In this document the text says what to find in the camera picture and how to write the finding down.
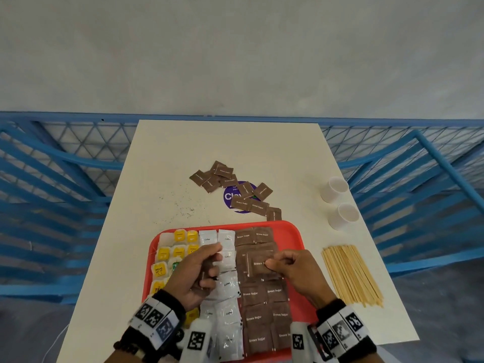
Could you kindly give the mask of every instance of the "white table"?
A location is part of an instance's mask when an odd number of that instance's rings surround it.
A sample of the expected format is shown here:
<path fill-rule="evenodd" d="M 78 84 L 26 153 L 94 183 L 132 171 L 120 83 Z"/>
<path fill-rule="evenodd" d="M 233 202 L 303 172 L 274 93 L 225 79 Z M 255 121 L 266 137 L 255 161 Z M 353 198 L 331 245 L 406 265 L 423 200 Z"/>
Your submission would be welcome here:
<path fill-rule="evenodd" d="M 384 308 L 355 305 L 378 345 L 418 336 L 363 220 L 333 230 L 334 207 L 319 186 L 341 176 L 317 124 L 254 122 L 139 122 L 93 260 L 64 338 L 58 363 L 102 362 L 141 303 L 148 246 L 162 230 L 263 221 L 235 213 L 188 177 L 214 160 L 234 167 L 239 180 L 265 182 L 267 201 L 296 225 L 330 282 L 325 246 L 355 244 L 384 296 Z M 344 201 L 354 202 L 348 192 Z"/>

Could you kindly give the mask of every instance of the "human hand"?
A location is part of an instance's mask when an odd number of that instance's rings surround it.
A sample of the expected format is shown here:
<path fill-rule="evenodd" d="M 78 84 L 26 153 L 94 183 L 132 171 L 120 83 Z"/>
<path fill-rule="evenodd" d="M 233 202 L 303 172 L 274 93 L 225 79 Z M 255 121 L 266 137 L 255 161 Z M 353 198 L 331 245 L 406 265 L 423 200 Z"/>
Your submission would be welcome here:
<path fill-rule="evenodd" d="M 283 250 L 266 260 L 265 265 L 286 277 L 316 309 L 337 298 L 308 250 Z"/>
<path fill-rule="evenodd" d="M 191 311 L 215 289 L 213 279 L 202 279 L 198 286 L 194 285 L 201 271 L 208 273 L 210 277 L 218 276 L 218 266 L 213 266 L 214 261 L 222 261 L 222 255 L 217 252 L 222 250 L 220 243 L 207 244 L 185 258 L 177 265 L 173 274 L 166 283 L 164 291 L 170 293 L 185 308 Z"/>

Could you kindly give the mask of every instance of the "white paper cup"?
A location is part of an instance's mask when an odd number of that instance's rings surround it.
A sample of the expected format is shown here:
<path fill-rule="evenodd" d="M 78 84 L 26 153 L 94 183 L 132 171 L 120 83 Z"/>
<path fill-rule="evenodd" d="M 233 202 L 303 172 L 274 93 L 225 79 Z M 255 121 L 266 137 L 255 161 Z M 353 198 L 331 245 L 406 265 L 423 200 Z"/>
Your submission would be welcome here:
<path fill-rule="evenodd" d="M 358 209 L 348 202 L 343 202 L 330 214 L 328 222 L 331 228 L 341 230 L 347 224 L 354 223 L 358 219 L 360 219 Z"/>
<path fill-rule="evenodd" d="M 339 195 L 348 191 L 348 183 L 340 177 L 331 177 L 321 189 L 321 198 L 327 203 L 333 203 Z"/>

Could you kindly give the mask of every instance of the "orange tray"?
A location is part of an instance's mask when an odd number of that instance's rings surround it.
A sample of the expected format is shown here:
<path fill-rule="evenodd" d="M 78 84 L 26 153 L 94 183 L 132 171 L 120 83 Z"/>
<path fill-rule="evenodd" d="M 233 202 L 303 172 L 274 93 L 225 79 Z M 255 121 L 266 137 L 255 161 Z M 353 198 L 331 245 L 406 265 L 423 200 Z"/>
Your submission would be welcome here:
<path fill-rule="evenodd" d="M 293 223 L 286 222 L 285 220 L 277 220 L 275 222 L 258 222 L 258 223 L 240 223 L 240 224 L 228 224 L 228 225 L 209 225 L 209 226 L 199 226 L 184 228 L 185 230 L 238 230 L 244 229 L 251 226 L 269 226 L 274 231 L 274 240 L 279 247 L 279 250 L 292 249 L 292 250 L 304 250 L 303 239 Z M 167 229 L 161 233 L 172 233 L 176 229 Z M 148 262 L 146 263 L 146 275 L 145 284 L 143 288 L 143 299 L 144 301 L 149 294 L 149 289 L 153 280 L 151 265 L 154 263 L 154 257 L 156 255 L 156 250 L 158 248 L 158 240 L 160 234 L 157 234 L 153 238 L 151 244 L 149 245 L 148 251 Z M 317 320 L 316 310 L 314 307 L 303 297 L 301 294 L 296 292 L 290 283 L 287 283 L 287 290 L 289 293 L 289 306 L 291 308 L 293 321 L 301 321 L 312 323 Z M 281 360 L 291 359 L 291 349 L 283 349 L 275 352 L 268 352 L 262 354 L 254 354 L 243 360 L 235 360 L 236 362 L 278 362 Z"/>

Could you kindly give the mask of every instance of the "purple sticker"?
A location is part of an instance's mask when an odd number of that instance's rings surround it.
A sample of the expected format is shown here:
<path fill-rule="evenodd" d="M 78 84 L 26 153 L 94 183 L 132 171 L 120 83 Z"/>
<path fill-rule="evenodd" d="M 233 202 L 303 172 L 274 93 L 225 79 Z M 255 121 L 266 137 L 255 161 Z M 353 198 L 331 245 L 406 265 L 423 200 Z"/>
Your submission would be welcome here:
<path fill-rule="evenodd" d="M 252 188 L 255 190 L 256 189 L 256 185 L 253 185 L 252 183 L 250 183 L 250 185 L 252 186 Z M 230 187 L 227 187 L 224 191 L 224 202 L 225 202 L 225 205 L 227 205 L 227 207 L 229 209 L 232 209 L 233 211 L 235 211 L 236 213 L 240 213 L 240 214 L 246 214 L 246 213 L 250 213 L 250 211 L 245 211 L 245 210 L 237 210 L 237 209 L 234 209 L 233 207 L 230 207 L 230 203 L 232 202 L 232 196 L 240 196 L 240 191 L 239 189 L 237 188 L 237 186 L 230 186 Z M 260 201 L 257 197 L 255 196 L 252 196 L 253 199 L 257 200 L 257 201 Z"/>

